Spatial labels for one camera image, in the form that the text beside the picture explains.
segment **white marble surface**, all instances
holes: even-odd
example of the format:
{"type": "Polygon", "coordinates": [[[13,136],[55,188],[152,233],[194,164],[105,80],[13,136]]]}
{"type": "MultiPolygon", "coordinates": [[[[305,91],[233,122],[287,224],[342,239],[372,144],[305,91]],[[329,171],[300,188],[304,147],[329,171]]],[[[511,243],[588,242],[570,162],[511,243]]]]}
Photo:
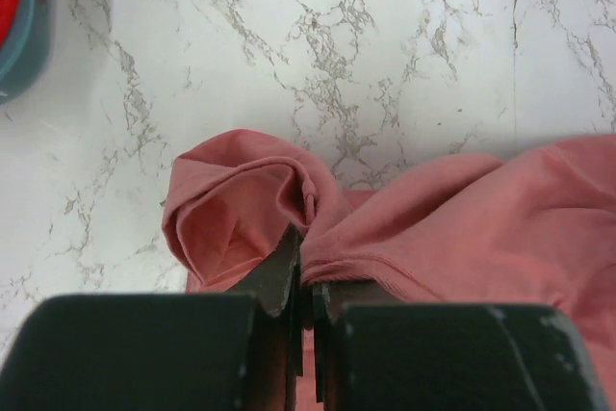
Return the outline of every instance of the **white marble surface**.
{"type": "Polygon", "coordinates": [[[347,186],[443,153],[616,129],[616,0],[55,0],[39,82],[0,107],[0,355],[42,299],[180,291],[173,158],[238,127],[347,186]]]}

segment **plastic bin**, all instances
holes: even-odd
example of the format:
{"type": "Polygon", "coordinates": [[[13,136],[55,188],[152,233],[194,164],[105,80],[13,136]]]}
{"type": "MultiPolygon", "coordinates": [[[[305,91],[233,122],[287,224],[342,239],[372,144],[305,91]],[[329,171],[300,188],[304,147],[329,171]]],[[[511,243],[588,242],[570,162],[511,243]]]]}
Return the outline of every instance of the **plastic bin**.
{"type": "Polygon", "coordinates": [[[0,103],[15,98],[39,77],[49,56],[50,26],[49,0],[19,0],[0,48],[0,103]]]}

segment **marble countertop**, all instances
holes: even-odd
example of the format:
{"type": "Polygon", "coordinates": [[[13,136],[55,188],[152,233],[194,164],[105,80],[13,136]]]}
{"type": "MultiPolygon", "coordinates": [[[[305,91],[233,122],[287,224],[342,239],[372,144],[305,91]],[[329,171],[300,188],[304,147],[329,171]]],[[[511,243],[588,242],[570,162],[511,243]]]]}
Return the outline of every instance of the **marble countertop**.
{"type": "Polygon", "coordinates": [[[616,0],[54,0],[0,106],[0,357],[41,300],[181,291],[173,158],[233,128],[379,187],[444,153],[616,129],[616,0]]]}

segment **teal container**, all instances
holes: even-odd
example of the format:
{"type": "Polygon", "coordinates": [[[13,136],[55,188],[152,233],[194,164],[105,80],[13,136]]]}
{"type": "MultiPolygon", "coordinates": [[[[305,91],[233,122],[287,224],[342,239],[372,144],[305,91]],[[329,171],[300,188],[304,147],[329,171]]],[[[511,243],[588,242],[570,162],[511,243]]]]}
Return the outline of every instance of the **teal container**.
{"type": "Polygon", "coordinates": [[[31,87],[49,56],[49,0],[19,0],[11,30],[0,49],[0,104],[31,87]]]}

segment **fabric fold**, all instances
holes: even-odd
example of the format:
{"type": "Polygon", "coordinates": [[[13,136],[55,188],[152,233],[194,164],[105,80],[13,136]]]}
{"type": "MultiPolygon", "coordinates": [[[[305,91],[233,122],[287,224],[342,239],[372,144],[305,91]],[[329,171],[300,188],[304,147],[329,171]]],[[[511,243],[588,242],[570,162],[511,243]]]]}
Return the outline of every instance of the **fabric fold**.
{"type": "Polygon", "coordinates": [[[616,405],[614,160],[616,136],[584,137],[507,163],[445,156],[380,191],[343,192],[311,153],[238,130],[176,159],[163,230],[190,291],[224,291],[292,223],[304,284],[373,279],[406,301],[550,304],[576,323],[616,405]]]}

